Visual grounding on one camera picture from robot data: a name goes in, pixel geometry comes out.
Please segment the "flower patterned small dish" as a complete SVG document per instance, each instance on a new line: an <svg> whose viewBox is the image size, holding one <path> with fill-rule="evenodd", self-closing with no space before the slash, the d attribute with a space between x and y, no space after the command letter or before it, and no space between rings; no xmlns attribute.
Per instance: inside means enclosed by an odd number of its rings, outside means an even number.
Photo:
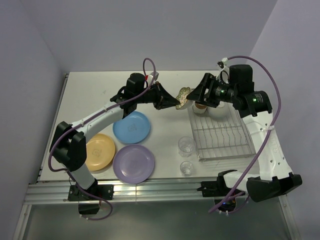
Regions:
<svg viewBox="0 0 320 240"><path fill-rule="evenodd" d="M192 103L190 100L187 99L187 96L190 94L190 92L190 87L182 87L179 90L179 93L176 97L176 99L179 101L179 104L175 106L176 110L185 110L189 107L189 105Z"/></svg>

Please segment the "brown white ceramic cup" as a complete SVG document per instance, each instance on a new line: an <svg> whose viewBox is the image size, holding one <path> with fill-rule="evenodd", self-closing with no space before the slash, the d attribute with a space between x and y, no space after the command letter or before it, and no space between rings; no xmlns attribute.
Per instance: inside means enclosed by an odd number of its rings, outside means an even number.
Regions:
<svg viewBox="0 0 320 240"><path fill-rule="evenodd" d="M206 112L207 110L207 106L206 105L203 105L203 104L199 104L199 103L196 103L194 102L193 106L192 106L192 110L195 114L197 115L202 115Z"/></svg>

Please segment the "white ceramic bowl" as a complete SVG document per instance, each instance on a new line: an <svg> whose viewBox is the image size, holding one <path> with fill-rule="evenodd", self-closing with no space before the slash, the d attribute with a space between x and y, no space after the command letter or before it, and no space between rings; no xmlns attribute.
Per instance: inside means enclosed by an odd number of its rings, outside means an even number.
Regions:
<svg viewBox="0 0 320 240"><path fill-rule="evenodd" d="M208 107L206 112L212 119L219 120L228 116L229 107L227 103L221 102L217 107Z"/></svg>

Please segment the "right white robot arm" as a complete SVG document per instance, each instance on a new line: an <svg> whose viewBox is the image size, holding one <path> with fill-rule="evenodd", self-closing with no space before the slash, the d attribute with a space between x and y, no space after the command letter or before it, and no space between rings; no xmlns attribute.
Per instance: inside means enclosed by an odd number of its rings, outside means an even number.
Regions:
<svg viewBox="0 0 320 240"><path fill-rule="evenodd" d="M199 85L186 97L197 104L216 108L230 103L244 122L256 151L259 173L227 170L219 174L217 191L229 194L233 188L248 193L258 203L286 195L303 183L287 163L276 130L275 115L266 92L256 91L253 69L248 64L229 67L228 80L205 73Z"/></svg>

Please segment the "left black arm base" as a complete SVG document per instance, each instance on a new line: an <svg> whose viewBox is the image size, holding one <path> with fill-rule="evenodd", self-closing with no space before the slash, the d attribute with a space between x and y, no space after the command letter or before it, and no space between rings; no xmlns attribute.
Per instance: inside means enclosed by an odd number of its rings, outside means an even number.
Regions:
<svg viewBox="0 0 320 240"><path fill-rule="evenodd" d="M112 184L98 184L90 189L82 189L78 184L69 187L67 200L69 202L78 202L78 213L81 217L99 221L108 218L113 212L113 206L110 200L113 199L114 186ZM109 212L106 216L94 217L99 210L102 210L102 204L107 204Z"/></svg>

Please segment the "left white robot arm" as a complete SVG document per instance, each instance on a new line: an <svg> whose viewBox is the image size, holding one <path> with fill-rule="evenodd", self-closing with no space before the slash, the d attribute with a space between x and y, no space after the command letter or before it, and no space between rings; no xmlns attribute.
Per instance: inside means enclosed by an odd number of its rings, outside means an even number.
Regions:
<svg viewBox="0 0 320 240"><path fill-rule="evenodd" d="M156 71L149 75L132 73L126 84L102 108L82 120L62 121L57 125L48 158L64 166L62 170L76 182L79 194L86 200L98 194L98 181L85 164L87 142L109 125L126 118L138 104L152 103L157 110L180 104L157 81L158 76Z"/></svg>

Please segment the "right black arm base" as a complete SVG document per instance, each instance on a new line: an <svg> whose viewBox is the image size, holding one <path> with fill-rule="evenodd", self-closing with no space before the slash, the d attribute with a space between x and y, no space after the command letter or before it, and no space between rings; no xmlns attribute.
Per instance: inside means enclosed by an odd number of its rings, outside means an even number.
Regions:
<svg viewBox="0 0 320 240"><path fill-rule="evenodd" d="M209 198L209 197L222 197L224 198L230 188L224 186L222 183L218 183L217 180L215 181L202 181L200 183L200 187L196 189L197 191L201 192L202 197ZM232 212L236 209L237 203L235 199L231 199L225 201L219 208L219 211L222 212Z"/></svg>

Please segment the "blue plastic plate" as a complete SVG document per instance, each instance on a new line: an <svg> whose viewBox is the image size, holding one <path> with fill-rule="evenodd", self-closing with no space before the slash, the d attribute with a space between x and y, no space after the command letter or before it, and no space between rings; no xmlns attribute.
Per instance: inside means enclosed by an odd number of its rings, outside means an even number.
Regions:
<svg viewBox="0 0 320 240"><path fill-rule="evenodd" d="M143 113L134 111L112 126L114 136L123 144L136 144L143 141L151 130L151 123Z"/></svg>

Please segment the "large clear glass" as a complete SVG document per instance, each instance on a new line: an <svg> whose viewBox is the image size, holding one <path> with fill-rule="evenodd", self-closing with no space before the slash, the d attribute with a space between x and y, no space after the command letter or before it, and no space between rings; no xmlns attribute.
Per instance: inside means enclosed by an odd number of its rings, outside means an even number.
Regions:
<svg viewBox="0 0 320 240"><path fill-rule="evenodd" d="M191 156L196 150L196 143L193 138L184 136L178 141L178 153L182 157Z"/></svg>

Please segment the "small clear glass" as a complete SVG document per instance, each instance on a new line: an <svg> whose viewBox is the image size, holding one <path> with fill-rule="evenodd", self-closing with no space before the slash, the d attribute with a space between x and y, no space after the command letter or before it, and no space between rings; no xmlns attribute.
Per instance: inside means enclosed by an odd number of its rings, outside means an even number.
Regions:
<svg viewBox="0 0 320 240"><path fill-rule="evenodd" d="M193 170L194 170L194 167L190 161L183 161L180 164L180 172L185 177L191 176L193 173Z"/></svg>

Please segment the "purple plastic plate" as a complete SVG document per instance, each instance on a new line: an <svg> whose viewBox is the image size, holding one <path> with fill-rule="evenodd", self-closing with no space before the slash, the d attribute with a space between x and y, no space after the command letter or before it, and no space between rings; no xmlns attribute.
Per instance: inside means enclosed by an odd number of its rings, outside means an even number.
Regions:
<svg viewBox="0 0 320 240"><path fill-rule="evenodd" d="M145 146L130 144L115 154L112 167L115 176L120 181L127 184L139 184L152 175L155 168L155 157Z"/></svg>

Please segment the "orange plastic plate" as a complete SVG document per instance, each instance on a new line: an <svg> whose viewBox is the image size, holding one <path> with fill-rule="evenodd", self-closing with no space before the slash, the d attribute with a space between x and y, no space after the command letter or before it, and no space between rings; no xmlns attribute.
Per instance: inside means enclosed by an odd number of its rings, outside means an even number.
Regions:
<svg viewBox="0 0 320 240"><path fill-rule="evenodd" d="M116 154L116 145L108 135L97 133L86 144L85 164L89 171L100 171L108 166Z"/></svg>

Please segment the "aluminium mounting rail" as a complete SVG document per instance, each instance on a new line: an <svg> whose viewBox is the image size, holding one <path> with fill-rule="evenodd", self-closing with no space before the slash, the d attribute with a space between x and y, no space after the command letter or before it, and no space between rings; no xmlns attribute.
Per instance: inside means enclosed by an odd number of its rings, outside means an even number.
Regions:
<svg viewBox="0 0 320 240"><path fill-rule="evenodd" d="M119 180L101 180L99 185L113 185L111 203L162 202L201 200L197 189L201 182L214 181L215 177L182 177L150 179L139 184ZM40 181L30 184L23 200L24 205L70 204L70 183L63 181Z"/></svg>

